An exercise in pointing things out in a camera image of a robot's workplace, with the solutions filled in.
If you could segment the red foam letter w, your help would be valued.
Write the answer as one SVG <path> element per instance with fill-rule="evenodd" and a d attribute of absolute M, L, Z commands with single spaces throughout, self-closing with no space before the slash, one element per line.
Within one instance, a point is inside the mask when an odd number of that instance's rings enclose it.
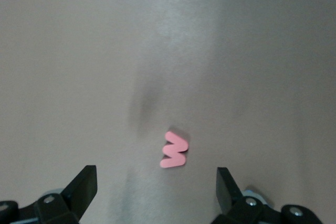
<path fill-rule="evenodd" d="M 165 139 L 168 144 L 162 148 L 165 158 L 160 161 L 160 167 L 173 168 L 185 165 L 186 156 L 184 152 L 188 150 L 188 141 L 172 131 L 166 132 Z"/>

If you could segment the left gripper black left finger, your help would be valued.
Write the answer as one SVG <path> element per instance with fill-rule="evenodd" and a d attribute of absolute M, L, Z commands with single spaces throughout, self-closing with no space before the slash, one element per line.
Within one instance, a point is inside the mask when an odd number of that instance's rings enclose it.
<path fill-rule="evenodd" d="M 97 193 L 97 167 L 87 165 L 59 193 L 48 194 L 34 203 L 39 224 L 79 224 Z"/>

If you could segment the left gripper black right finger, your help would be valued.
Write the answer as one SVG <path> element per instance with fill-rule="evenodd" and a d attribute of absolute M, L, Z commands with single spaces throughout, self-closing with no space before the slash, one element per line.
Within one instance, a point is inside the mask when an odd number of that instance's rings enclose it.
<path fill-rule="evenodd" d="M 216 197 L 222 213 L 212 224 L 281 224 L 280 213 L 260 194 L 240 190 L 226 167 L 217 168 Z"/>

